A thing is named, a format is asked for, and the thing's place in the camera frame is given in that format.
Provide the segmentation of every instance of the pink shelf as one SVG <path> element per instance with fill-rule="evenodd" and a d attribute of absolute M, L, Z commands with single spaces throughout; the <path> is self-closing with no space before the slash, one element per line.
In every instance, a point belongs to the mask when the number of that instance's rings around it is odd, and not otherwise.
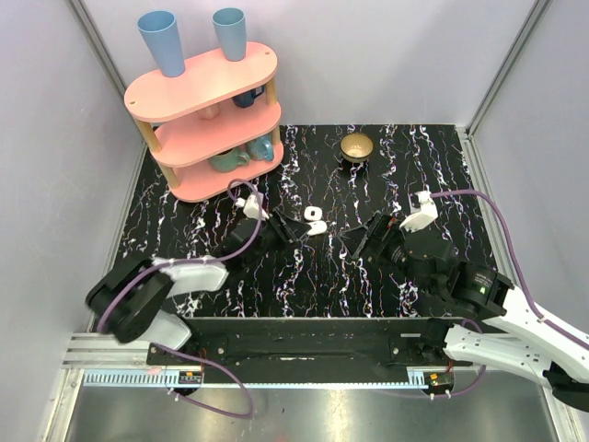
<path fill-rule="evenodd" d="M 175 78 L 157 69 L 140 76 L 127 88 L 127 110 L 143 122 L 169 122 L 267 83 L 278 59 L 268 46 L 248 42 L 246 58 L 229 62 L 215 49 L 185 62 L 186 72 Z"/>
<path fill-rule="evenodd" d="M 237 145 L 258 138 L 278 125 L 281 108 L 266 104 L 266 96 L 241 109 L 227 99 L 219 105 L 219 115 L 202 120 L 195 113 L 166 122 L 156 130 L 162 150 L 154 158 L 170 168 L 185 168 Z"/>
<path fill-rule="evenodd" d="M 280 143 L 274 145 L 273 161 L 249 161 L 246 166 L 241 166 L 228 173 L 213 170 L 206 160 L 188 168 L 175 169 L 180 186 L 171 189 L 171 191 L 179 200 L 198 203 L 224 192 L 229 181 L 235 178 L 252 180 L 275 169 L 283 160 L 283 156 L 284 147 Z"/>

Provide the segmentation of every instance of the wooden dowel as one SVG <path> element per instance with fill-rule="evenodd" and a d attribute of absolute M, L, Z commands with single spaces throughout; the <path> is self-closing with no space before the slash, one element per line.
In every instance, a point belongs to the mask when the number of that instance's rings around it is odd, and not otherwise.
<path fill-rule="evenodd" d="M 272 141 L 272 145 L 280 144 L 280 126 L 276 126 L 274 129 L 272 129 L 270 138 Z"/>
<path fill-rule="evenodd" d="M 266 104 L 268 104 L 268 106 L 273 106 L 277 102 L 276 83 L 274 82 L 274 77 L 272 77 L 270 81 L 266 83 Z"/>
<path fill-rule="evenodd" d="M 180 186 L 180 180 L 174 173 L 173 168 L 169 168 L 168 166 L 164 166 L 163 164 L 159 163 L 157 163 L 157 165 L 164 174 L 164 177 L 166 177 L 167 185 L 170 187 L 170 189 L 176 189 L 178 186 Z"/>
<path fill-rule="evenodd" d="M 141 132 L 141 135 L 143 136 L 145 142 L 147 143 L 147 146 L 149 147 L 149 151 L 152 153 L 155 153 L 155 152 L 159 152 L 160 150 L 162 150 L 162 146 L 159 144 L 159 141 L 157 140 L 157 137 L 156 137 L 156 133 L 151 128 L 151 124 L 149 124 L 148 122 L 142 122 L 141 120 L 137 120 L 136 118 L 133 118 L 133 119 L 135 120 L 135 123 L 137 124 L 137 127 L 139 128 L 139 132 Z"/>

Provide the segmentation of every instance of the blue cup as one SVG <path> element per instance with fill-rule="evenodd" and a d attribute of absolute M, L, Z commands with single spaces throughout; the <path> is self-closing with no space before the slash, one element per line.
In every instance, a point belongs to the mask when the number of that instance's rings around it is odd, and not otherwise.
<path fill-rule="evenodd" d="M 223 55 L 230 62 L 246 57 L 246 17 L 241 9 L 226 7 L 213 14 L 214 31 L 221 45 Z"/>
<path fill-rule="evenodd" d="M 266 90 L 266 87 L 264 86 L 260 88 L 260 92 L 258 93 L 256 93 L 256 89 L 251 89 L 248 92 L 244 92 L 243 94 L 235 95 L 232 100 L 239 108 L 248 108 L 254 104 L 254 100 L 257 97 L 264 93 L 264 90 Z"/>
<path fill-rule="evenodd" d="M 211 167 L 217 172 L 227 173 L 237 169 L 239 166 L 245 166 L 249 163 L 249 155 L 242 152 L 238 147 L 234 147 L 228 152 L 221 155 L 215 155 L 208 159 Z"/>
<path fill-rule="evenodd" d="M 256 161 L 272 161 L 274 159 L 274 147 L 269 135 L 263 135 L 260 138 L 248 141 L 246 146 L 251 159 Z"/>
<path fill-rule="evenodd" d="M 186 70 L 176 17 L 169 11 L 148 12 L 137 27 L 163 76 L 181 76 Z"/>

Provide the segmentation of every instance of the black marble table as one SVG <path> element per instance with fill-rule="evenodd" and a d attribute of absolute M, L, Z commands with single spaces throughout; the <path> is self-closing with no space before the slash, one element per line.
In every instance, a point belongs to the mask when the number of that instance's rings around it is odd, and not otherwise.
<path fill-rule="evenodd" d="M 375 143 L 370 160 L 341 159 L 339 142 L 350 133 Z M 169 311 L 193 317 L 395 317 L 416 316 L 416 287 L 388 269 L 368 271 L 353 262 L 336 234 L 365 222 L 374 211 L 408 215 L 408 195 L 471 187 L 454 126 L 284 126 L 282 165 L 253 183 L 265 205 L 302 219 L 306 206 L 323 210 L 328 232 L 283 253 L 269 253 L 242 279 L 219 292 L 191 293 L 167 301 Z M 236 190 L 247 198 L 245 186 Z M 458 253 L 494 266 L 477 201 L 439 201 L 435 223 Z M 165 258 L 202 256 L 241 219 L 226 194 L 198 204 L 170 193 L 146 155 L 119 247 L 118 258 L 141 250 Z"/>

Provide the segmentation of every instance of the white wall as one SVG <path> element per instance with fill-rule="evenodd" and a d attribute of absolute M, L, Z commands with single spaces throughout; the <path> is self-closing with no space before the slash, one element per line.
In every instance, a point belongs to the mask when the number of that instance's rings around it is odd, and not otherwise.
<path fill-rule="evenodd" d="M 552 4 L 475 134 L 535 299 L 586 332 L 588 18 L 584 0 Z"/>
<path fill-rule="evenodd" d="M 65 1 L 0 3 L 0 427 L 35 440 L 141 138 Z"/>
<path fill-rule="evenodd" d="M 237 6 L 278 54 L 284 123 L 467 124 L 534 0 L 85 0 L 127 84 L 156 68 L 136 28 L 178 17 L 184 55 L 217 47 L 213 12 Z"/>

